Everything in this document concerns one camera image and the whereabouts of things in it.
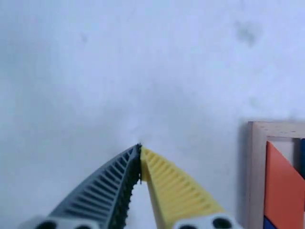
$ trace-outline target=white surface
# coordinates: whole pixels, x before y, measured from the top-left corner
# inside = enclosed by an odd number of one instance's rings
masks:
[[[241,222],[244,124],[305,117],[304,6],[1,0],[1,227],[48,214],[138,141]],[[155,228],[134,192],[128,227]]]

